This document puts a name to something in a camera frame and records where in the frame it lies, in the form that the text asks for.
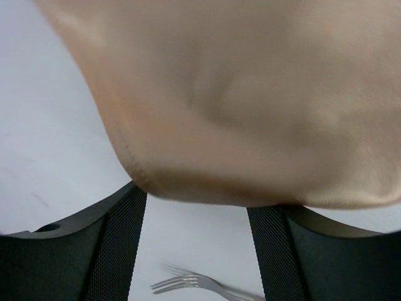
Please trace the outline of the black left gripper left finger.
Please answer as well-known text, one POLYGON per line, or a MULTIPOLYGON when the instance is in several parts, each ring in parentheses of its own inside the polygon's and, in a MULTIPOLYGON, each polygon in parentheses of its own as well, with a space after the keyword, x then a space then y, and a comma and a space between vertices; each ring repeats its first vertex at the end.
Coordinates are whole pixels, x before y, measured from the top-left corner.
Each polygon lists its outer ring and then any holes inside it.
POLYGON ((1 236, 1 300, 127 300, 147 194, 133 182, 67 218, 1 236))

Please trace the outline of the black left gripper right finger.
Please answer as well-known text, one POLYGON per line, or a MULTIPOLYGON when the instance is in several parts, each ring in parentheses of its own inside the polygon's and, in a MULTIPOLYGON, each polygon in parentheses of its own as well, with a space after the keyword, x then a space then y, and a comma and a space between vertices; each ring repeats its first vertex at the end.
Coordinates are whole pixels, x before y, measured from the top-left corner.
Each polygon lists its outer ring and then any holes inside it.
POLYGON ((247 209, 266 300, 400 300, 400 232, 302 206, 247 209))

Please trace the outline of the peach cloth napkin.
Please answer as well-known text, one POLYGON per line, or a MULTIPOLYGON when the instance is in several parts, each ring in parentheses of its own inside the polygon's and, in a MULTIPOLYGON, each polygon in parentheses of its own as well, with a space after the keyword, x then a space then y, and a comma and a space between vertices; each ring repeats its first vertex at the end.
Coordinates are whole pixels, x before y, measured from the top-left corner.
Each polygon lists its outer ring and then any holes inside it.
POLYGON ((400 201, 399 1, 36 1, 164 199, 400 201))

